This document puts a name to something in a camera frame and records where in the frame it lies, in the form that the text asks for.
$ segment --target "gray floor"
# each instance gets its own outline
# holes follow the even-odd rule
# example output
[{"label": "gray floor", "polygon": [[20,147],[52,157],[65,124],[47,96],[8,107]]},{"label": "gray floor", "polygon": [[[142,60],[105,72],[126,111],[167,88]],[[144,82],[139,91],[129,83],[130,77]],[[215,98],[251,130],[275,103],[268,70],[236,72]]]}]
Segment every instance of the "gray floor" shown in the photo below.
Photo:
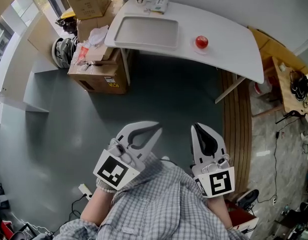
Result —
[{"label": "gray floor", "polygon": [[[0,180],[13,213],[50,231],[68,219],[70,204],[81,196],[81,183],[95,189],[95,163],[126,124],[162,123],[154,153],[169,156],[187,171],[191,124],[201,122],[222,133],[222,105],[214,104],[220,74],[207,65],[142,55],[133,68],[130,91],[121,96],[89,94],[65,70],[41,74],[56,77],[50,113],[3,108]],[[81,211],[85,204],[82,200],[76,208]]]},{"label": "gray floor", "polygon": [[[265,98],[251,97],[252,114],[270,109],[272,103]],[[276,131],[293,122],[295,117],[279,124],[275,122],[283,118],[282,112],[253,118],[253,146],[252,160],[249,174],[249,189],[260,191],[259,201],[270,199],[275,193],[275,158]],[[271,234],[273,221],[286,205],[297,209],[301,202],[307,199],[306,173],[308,169],[308,155],[303,153],[303,142],[300,132],[308,131],[305,120],[297,120],[281,130],[277,141],[277,202],[256,203],[253,211],[260,218],[252,235],[252,240],[263,240]]]}]

